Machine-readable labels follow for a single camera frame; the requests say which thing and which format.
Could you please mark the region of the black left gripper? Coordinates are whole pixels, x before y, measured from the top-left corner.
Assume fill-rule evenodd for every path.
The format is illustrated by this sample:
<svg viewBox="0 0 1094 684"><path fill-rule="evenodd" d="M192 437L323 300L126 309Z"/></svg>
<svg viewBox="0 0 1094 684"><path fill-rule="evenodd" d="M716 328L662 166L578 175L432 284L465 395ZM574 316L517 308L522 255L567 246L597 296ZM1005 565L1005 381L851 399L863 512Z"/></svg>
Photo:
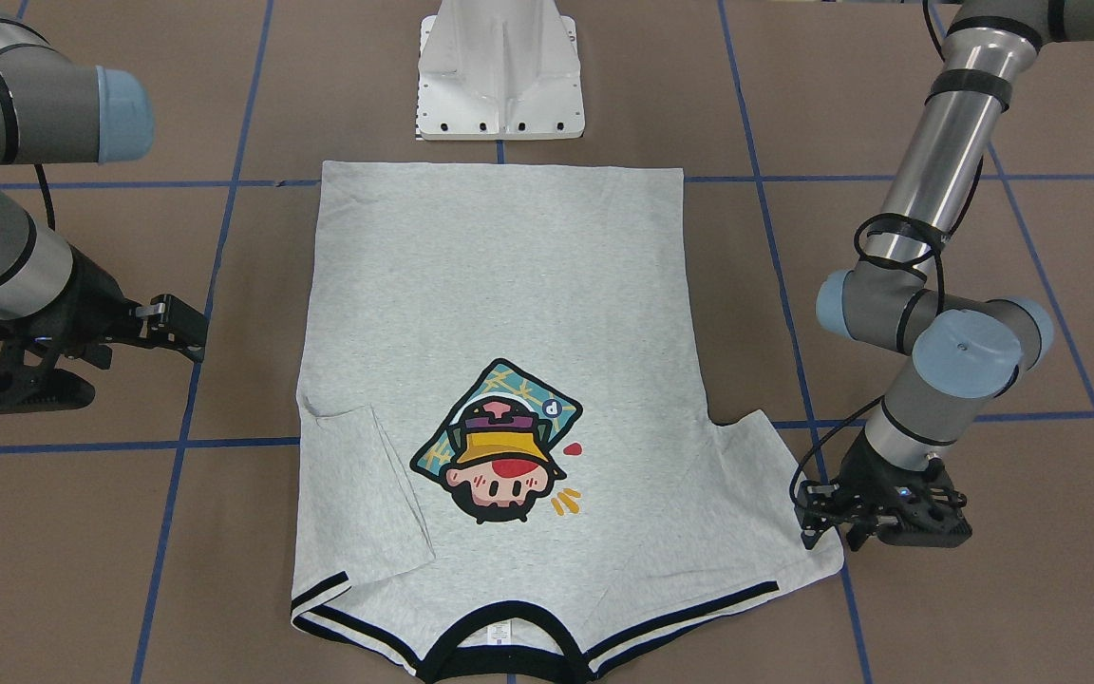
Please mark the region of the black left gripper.
<svg viewBox="0 0 1094 684"><path fill-rule="evenodd" d="M856 553L870 537L913 548L956 548L971 537L963 509L967 497L955 488L939 456L920 469L894 465L860 434L848 449L833 484L800 484L796 519L802 545L815 550L826 531L848 524L848 548Z"/></svg>

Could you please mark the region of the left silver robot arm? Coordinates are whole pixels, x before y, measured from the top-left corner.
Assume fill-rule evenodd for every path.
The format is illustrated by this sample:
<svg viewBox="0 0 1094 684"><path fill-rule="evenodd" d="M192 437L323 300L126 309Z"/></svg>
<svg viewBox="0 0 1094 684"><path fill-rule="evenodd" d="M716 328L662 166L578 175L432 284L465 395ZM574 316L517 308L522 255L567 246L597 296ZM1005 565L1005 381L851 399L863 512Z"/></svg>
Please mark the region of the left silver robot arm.
<svg viewBox="0 0 1094 684"><path fill-rule="evenodd" d="M1094 42L1094 1L965 1L936 36L939 69L878 212L856 230L856 267L821 286L821 325L906 356L833 482L789 488L804 549L845 528L868 540L955 548L971 537L967 498L945 465L984 411L1041 364L1055 341L1045 308L947 294L945 252L968 212L991 134L1017 78L1050 44Z"/></svg>

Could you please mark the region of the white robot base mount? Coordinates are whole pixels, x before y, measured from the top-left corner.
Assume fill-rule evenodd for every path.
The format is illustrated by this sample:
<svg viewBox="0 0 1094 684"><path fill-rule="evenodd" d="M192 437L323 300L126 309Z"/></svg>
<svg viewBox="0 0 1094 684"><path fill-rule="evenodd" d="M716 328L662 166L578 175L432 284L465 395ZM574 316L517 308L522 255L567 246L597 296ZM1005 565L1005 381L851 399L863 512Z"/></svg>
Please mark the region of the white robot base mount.
<svg viewBox="0 0 1094 684"><path fill-rule="evenodd" d="M443 1L421 21L418 74L424 142L585 134L577 23L555 1Z"/></svg>

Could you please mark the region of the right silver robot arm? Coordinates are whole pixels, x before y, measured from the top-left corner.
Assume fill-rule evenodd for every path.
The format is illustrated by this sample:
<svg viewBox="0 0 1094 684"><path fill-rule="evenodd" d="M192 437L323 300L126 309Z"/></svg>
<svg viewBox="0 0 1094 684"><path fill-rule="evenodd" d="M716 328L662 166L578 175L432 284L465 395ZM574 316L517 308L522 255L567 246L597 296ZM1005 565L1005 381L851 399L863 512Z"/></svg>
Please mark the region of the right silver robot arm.
<svg viewBox="0 0 1094 684"><path fill-rule="evenodd" d="M38 30L0 12L0 167L131 162L155 141L155 116L133 74L80 66ZM65 358L110 367L113 345L203 360L208 321L178 297L123 294L109 273L0 189L0 415L73 410L94 386Z"/></svg>

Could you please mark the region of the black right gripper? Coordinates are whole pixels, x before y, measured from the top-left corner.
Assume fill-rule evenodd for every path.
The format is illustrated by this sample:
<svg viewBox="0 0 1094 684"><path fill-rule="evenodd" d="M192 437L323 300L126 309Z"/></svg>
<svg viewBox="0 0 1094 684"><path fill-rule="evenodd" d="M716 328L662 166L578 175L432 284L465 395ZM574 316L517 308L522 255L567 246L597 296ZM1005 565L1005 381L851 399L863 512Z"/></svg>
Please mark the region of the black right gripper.
<svg viewBox="0 0 1094 684"><path fill-rule="evenodd" d="M163 348L203 363L208 318L177 295L158 294L147 306L82 252L73 253L65 290L40 312L0 320L0 415L88 407L95 389L58 368L67 356L110 368L110 345Z"/></svg>

